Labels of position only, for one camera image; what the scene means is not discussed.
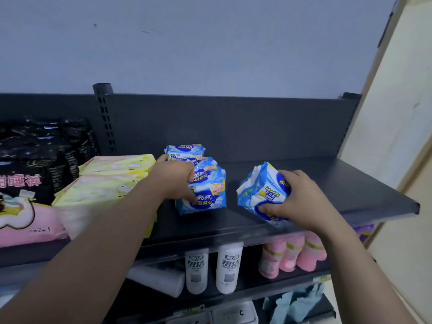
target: pink bottle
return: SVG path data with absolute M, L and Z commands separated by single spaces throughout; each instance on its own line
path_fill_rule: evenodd
M 305 245 L 305 233 L 290 234 L 286 239 L 286 250 L 279 263 L 279 269 L 284 272 L 292 272 L 295 269 L 295 261 Z
M 313 272 L 317 261 L 324 261 L 327 258 L 327 252 L 321 239 L 314 232 L 306 231 L 305 246 L 297 257 L 296 264 L 302 270 Z
M 286 248 L 284 239 L 263 245 L 263 253 L 258 264 L 258 271 L 262 276 L 273 279 L 279 274 L 279 263 Z

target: gray wall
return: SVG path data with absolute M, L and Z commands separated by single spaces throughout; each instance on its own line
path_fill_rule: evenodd
M 360 92 L 395 0 L 0 0 L 0 92 Z

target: blue packaging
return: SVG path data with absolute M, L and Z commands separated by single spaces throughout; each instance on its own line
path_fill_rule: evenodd
M 168 160 L 183 158 L 200 159 L 204 156 L 205 149 L 201 144 L 184 144 L 181 146 L 166 146 L 165 153 L 169 155 Z
M 225 169 L 220 168 L 213 158 L 204 157 L 198 160 L 195 164 L 195 176 L 193 182 L 189 183 L 189 188 L 199 200 L 197 203 L 185 199 L 176 200 L 175 206 L 180 215 L 226 207 L 225 180 Z
M 283 203 L 291 187 L 283 176 L 269 163 L 255 166 L 237 189 L 237 204 L 265 219 L 275 227 L 283 228 L 288 219 L 269 216 L 258 210 L 265 203 Z

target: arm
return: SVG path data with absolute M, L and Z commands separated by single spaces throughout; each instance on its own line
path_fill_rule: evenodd
M 343 323 L 416 323 L 391 282 L 365 250 L 318 185 L 302 171 L 279 171 L 291 185 L 282 204 L 260 211 L 289 218 L 322 240 L 332 265 L 331 277 Z
M 0 310 L 0 323 L 100 323 L 111 307 L 161 202 L 195 201 L 189 162 L 161 156 L 112 210 L 93 221 Z

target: hand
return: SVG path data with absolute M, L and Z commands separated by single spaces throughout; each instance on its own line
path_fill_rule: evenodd
M 291 195 L 284 203 L 266 203 L 259 211 L 291 220 L 316 234 L 327 234 L 345 223 L 318 185 L 302 171 L 279 171 L 291 185 Z
M 151 185 L 162 194 L 164 199 L 181 199 L 195 203 L 197 196 L 189 188 L 195 175 L 195 167 L 191 162 L 166 161 L 168 155 L 162 155 L 156 160 L 148 176 L 142 181 Z

